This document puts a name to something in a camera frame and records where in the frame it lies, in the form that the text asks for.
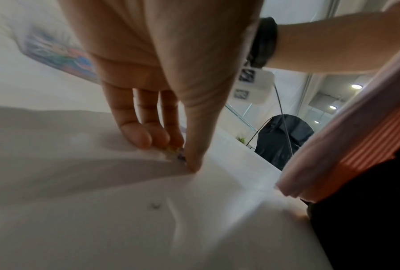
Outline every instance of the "forearm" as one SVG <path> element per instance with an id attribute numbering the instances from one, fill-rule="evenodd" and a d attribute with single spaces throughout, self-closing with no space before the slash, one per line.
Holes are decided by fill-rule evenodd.
<path id="1" fill-rule="evenodd" d="M 400 7 L 278 26 L 268 67 L 307 73 L 375 71 L 400 50 Z"/>

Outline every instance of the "recessed light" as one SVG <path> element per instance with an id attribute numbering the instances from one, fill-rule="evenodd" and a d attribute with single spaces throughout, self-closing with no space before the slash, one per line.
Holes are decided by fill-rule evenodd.
<path id="1" fill-rule="evenodd" d="M 354 89 L 362 89 L 363 88 L 363 86 L 361 86 L 361 85 L 351 85 L 351 87 Z"/>

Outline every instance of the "black cable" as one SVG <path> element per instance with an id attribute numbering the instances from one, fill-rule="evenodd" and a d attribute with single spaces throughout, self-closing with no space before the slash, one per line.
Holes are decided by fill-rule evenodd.
<path id="1" fill-rule="evenodd" d="M 283 119 L 284 133 L 286 134 L 287 145 L 289 146 L 289 151 L 290 151 L 290 157 L 292 157 L 293 156 L 293 150 L 292 150 L 292 145 L 290 143 L 289 132 L 287 130 L 286 121 L 284 120 L 283 108 L 281 106 L 279 92 L 278 92 L 277 86 L 275 84 L 274 84 L 274 88 L 275 88 L 275 93 L 277 94 L 277 99 L 278 99 L 279 105 L 280 105 L 280 112 L 281 112 L 281 117 Z M 250 139 L 250 141 L 248 141 L 248 143 L 246 145 L 249 145 L 249 143 L 253 140 L 253 138 L 256 136 L 256 134 L 258 134 L 258 132 L 261 131 L 263 126 L 265 126 L 272 118 L 273 117 L 271 117 L 270 119 L 266 120 L 265 123 L 263 123 L 263 125 L 256 131 L 256 133 L 253 135 L 253 137 Z"/>

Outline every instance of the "black watch strap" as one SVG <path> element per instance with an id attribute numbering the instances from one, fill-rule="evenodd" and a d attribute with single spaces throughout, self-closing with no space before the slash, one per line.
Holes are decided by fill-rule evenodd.
<path id="1" fill-rule="evenodd" d="M 271 17 L 261 18 L 247 60 L 251 67 L 261 69 L 274 54 L 277 44 L 277 24 Z"/>

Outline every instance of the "black pants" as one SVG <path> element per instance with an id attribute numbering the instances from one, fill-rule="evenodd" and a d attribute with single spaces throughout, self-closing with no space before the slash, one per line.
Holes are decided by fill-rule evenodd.
<path id="1" fill-rule="evenodd" d="M 308 206 L 333 268 L 400 269 L 400 150 Z"/>

